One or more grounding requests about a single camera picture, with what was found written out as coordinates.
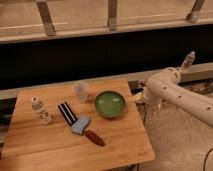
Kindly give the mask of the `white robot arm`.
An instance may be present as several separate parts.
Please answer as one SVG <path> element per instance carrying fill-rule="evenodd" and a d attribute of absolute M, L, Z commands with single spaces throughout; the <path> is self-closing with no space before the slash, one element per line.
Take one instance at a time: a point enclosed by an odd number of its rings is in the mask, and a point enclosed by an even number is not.
<path fill-rule="evenodd" d="M 175 104 L 213 127 L 213 98 L 194 93 L 179 86 L 181 71 L 168 67 L 145 81 L 143 91 L 133 96 L 136 103 L 160 108 L 163 99 Z"/>

